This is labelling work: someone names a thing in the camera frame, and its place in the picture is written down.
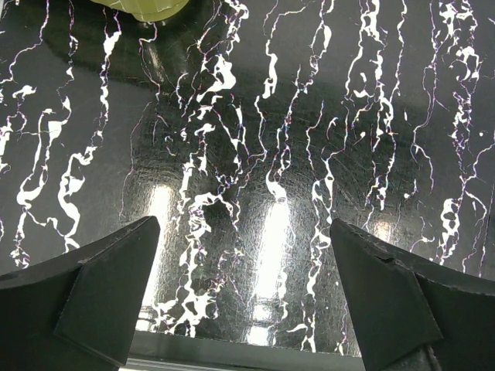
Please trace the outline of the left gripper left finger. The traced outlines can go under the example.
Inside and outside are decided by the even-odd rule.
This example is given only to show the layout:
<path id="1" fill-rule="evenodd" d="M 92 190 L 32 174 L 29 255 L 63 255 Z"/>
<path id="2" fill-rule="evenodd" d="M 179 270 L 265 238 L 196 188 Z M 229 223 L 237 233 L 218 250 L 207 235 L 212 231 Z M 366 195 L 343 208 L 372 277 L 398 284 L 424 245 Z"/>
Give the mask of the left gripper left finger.
<path id="1" fill-rule="evenodd" d="M 118 370 L 161 235 L 154 216 L 1 276 L 3 370 Z"/>

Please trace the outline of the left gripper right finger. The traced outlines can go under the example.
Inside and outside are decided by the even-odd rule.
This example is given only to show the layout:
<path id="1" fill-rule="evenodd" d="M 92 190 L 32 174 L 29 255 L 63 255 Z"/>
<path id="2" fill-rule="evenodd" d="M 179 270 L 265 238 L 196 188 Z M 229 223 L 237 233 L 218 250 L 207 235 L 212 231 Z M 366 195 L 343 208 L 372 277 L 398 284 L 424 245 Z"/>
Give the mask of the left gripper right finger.
<path id="1" fill-rule="evenodd" d="M 346 223 L 330 237 L 367 370 L 492 370 L 494 282 Z"/>

